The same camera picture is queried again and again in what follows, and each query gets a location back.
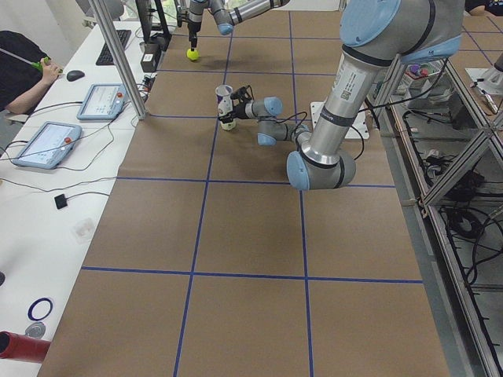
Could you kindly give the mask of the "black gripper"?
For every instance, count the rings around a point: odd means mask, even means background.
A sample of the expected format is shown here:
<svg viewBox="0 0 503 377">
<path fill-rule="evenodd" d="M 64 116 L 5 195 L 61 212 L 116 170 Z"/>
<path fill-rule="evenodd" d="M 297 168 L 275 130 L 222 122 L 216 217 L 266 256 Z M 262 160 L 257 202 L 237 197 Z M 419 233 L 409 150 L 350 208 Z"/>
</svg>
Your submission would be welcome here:
<svg viewBox="0 0 503 377">
<path fill-rule="evenodd" d="M 254 119 L 255 113 L 253 111 L 254 101 L 242 101 L 233 105 L 233 110 L 229 114 L 220 115 L 218 117 L 221 123 L 232 123 L 234 119 Z"/>
<path fill-rule="evenodd" d="M 200 22 L 190 21 L 188 23 L 190 50 L 196 51 L 197 34 L 200 32 Z"/>
</svg>

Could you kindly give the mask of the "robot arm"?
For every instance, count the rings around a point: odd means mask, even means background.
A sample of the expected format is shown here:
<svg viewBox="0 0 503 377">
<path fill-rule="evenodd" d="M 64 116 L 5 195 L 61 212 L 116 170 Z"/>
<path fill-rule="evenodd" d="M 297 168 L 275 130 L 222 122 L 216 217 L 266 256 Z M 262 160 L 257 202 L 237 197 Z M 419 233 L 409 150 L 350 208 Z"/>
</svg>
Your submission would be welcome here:
<svg viewBox="0 0 503 377">
<path fill-rule="evenodd" d="M 290 3 L 289 0 L 255 0 L 227 9 L 224 1 L 191 0 L 188 10 L 189 52 L 196 52 L 197 34 L 200 32 L 206 9 L 213 16 L 220 34 L 228 35 L 238 24 L 288 3 Z"/>
<path fill-rule="evenodd" d="M 340 24 L 342 56 L 330 94 L 313 130 L 280 124 L 276 97 L 245 100 L 226 86 L 216 90 L 218 119 L 254 119 L 258 143 L 292 141 L 288 180 L 298 190 L 337 189 L 351 182 L 355 161 L 340 146 L 353 125 L 378 72 L 395 57 L 404 64 L 454 55 L 461 44 L 463 1 L 352 1 Z"/>
</svg>

